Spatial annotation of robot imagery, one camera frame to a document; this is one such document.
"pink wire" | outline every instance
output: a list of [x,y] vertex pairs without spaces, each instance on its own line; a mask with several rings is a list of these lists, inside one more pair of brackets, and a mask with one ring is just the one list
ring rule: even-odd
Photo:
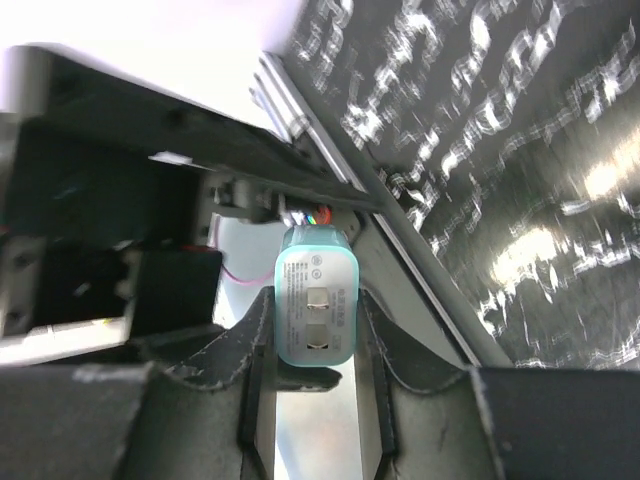
[[[217,217],[213,223],[213,245],[212,246],[215,249],[217,249],[218,245],[220,244],[218,241],[219,232],[220,232],[220,217]],[[267,280],[269,280],[270,278],[273,278],[273,274],[275,273],[275,265],[273,266],[271,271],[266,275],[263,275],[262,277],[259,277],[259,278],[254,278],[252,280],[242,280],[236,277],[233,273],[231,273],[227,269],[227,267],[225,267],[224,263],[222,264],[222,273],[224,273],[227,276],[227,278],[231,280],[233,283],[235,283],[236,285],[241,285],[243,287],[260,287]]]

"black marble surface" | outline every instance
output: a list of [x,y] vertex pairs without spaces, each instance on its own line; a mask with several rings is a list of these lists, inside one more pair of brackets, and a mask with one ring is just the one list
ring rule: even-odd
[[319,1],[284,62],[516,365],[631,367],[638,37],[637,0]]

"cable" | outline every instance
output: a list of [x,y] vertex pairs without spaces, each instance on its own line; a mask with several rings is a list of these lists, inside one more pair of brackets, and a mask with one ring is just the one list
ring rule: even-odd
[[[215,249],[218,249],[218,245],[220,245],[220,242],[218,240],[219,232],[220,232],[220,218],[221,217],[216,216],[213,219],[213,245],[212,245],[212,247],[215,248]],[[269,271],[269,273],[267,273],[266,275],[263,275],[261,277],[254,278],[254,279],[251,279],[251,280],[242,280],[242,279],[236,277],[233,273],[231,273],[227,269],[227,267],[225,267],[224,263],[222,264],[222,273],[224,275],[226,275],[226,277],[229,280],[231,280],[233,283],[235,283],[236,285],[240,285],[242,287],[260,287],[265,282],[267,282],[270,278],[273,278],[273,274],[275,273],[275,265],[273,266],[271,271]]]

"marble countertop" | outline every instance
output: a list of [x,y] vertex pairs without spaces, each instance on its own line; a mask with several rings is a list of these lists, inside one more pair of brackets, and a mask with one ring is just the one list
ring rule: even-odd
[[629,367],[639,35],[636,0],[319,1],[284,64],[516,365]]

